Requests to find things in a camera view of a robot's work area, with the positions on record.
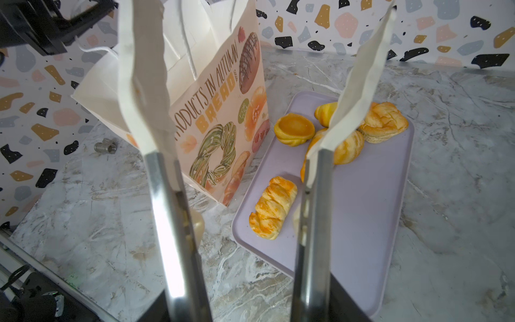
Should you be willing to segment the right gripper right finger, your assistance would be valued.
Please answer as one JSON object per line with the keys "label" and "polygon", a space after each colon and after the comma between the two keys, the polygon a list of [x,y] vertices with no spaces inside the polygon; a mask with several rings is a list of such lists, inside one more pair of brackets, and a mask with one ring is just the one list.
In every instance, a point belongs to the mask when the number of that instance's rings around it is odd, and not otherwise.
{"label": "right gripper right finger", "polygon": [[330,282],[329,321],[371,322],[333,275]]}

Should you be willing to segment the steel tongs white tips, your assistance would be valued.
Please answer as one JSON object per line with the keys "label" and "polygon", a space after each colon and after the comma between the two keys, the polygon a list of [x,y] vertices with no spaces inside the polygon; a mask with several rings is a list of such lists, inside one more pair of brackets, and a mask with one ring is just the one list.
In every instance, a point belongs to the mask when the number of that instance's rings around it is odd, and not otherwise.
{"label": "steel tongs white tips", "polygon": [[[118,27],[118,101],[142,153],[171,321],[212,319],[201,257],[170,123],[163,5],[123,1]],[[296,248],[293,321],[329,321],[333,155],[366,117],[390,47],[396,5],[357,53],[329,128],[309,151]]]}

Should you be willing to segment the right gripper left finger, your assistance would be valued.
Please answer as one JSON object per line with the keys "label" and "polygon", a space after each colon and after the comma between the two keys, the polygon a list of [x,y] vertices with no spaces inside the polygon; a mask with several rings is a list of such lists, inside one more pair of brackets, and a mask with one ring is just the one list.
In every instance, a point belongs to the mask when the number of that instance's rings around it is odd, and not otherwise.
{"label": "right gripper left finger", "polygon": [[171,322],[165,291],[160,293],[156,300],[138,319],[138,322]]}

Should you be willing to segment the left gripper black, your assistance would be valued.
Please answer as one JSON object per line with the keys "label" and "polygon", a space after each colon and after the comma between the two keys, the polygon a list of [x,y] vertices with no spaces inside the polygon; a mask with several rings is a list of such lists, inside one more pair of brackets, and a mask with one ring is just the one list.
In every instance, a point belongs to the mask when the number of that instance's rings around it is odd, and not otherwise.
{"label": "left gripper black", "polygon": [[116,1],[95,1],[91,8],[66,19],[56,1],[2,1],[1,48],[27,44],[42,56],[63,54],[116,8]]}

